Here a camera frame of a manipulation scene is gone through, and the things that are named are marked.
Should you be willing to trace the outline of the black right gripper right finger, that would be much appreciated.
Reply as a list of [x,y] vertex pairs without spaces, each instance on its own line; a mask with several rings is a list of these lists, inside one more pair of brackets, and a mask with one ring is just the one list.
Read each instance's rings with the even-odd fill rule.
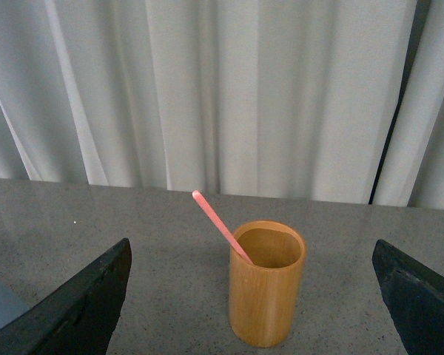
[[444,277],[385,240],[372,265],[406,352],[444,354]]

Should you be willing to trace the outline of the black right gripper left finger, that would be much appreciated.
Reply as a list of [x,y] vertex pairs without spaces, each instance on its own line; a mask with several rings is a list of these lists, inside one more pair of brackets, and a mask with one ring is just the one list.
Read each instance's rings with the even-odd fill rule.
[[0,329],[0,354],[105,354],[131,265],[130,242],[124,238]]

